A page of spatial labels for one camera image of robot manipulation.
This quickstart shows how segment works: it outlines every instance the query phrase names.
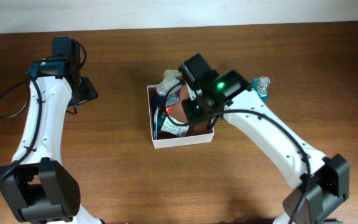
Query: white background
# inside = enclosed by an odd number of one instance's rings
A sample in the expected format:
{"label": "white background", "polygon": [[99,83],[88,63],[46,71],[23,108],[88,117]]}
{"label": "white background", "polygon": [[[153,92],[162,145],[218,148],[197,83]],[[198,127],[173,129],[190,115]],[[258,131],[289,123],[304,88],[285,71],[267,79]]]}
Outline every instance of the white background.
{"label": "white background", "polygon": [[0,33],[358,21],[358,0],[0,0]]}

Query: teal bottle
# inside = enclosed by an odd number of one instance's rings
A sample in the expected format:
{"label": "teal bottle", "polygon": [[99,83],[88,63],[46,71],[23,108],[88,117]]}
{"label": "teal bottle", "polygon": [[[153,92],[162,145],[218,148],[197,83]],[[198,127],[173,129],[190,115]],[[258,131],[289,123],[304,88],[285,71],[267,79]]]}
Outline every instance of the teal bottle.
{"label": "teal bottle", "polygon": [[269,94],[267,93],[267,87],[270,84],[270,79],[268,77],[260,77],[255,78],[252,81],[253,89],[258,93],[259,97],[263,100],[263,102],[267,101]]}

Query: cardboard box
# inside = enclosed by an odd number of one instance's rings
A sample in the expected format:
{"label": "cardboard box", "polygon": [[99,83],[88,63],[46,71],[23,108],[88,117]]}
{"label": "cardboard box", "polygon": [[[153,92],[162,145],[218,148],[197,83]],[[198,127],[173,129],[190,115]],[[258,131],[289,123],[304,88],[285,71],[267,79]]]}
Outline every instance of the cardboard box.
{"label": "cardboard box", "polygon": [[157,94],[156,91],[157,85],[149,85],[147,86],[147,99],[149,101],[149,119],[150,119],[150,136],[152,138],[152,142],[155,149],[161,149],[165,147],[175,147],[175,146],[186,146],[190,144],[199,144],[211,142],[214,137],[214,129],[212,129],[207,134],[199,134],[196,136],[187,136],[187,137],[167,137],[158,140],[153,139],[153,119],[154,119],[154,110],[150,105],[150,100]]}

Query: wooden table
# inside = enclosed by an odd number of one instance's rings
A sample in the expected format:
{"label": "wooden table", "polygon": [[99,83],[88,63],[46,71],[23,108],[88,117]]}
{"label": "wooden table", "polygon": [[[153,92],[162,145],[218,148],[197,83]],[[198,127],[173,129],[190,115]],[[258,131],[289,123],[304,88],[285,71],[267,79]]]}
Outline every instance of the wooden table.
{"label": "wooden table", "polygon": [[[350,199],[331,217],[358,223],[358,22],[0,35],[0,93],[49,56],[52,37],[88,51],[81,70],[99,98],[66,115],[62,161],[81,203],[107,223],[218,223],[272,218],[291,192],[246,136],[225,121],[210,144],[155,150],[146,86],[201,52],[218,72],[267,75],[268,106],[329,157],[351,163]],[[24,87],[1,112],[24,102]],[[0,166],[21,140],[26,113],[0,120]],[[0,194],[0,222],[14,223]]]}

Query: green light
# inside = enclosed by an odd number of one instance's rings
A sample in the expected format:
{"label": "green light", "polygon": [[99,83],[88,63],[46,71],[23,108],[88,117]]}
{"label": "green light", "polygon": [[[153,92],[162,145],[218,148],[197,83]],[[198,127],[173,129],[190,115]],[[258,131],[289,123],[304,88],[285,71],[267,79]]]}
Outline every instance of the green light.
{"label": "green light", "polygon": [[223,82],[221,82],[221,83],[218,83],[218,89],[222,89],[224,87],[224,83]]}

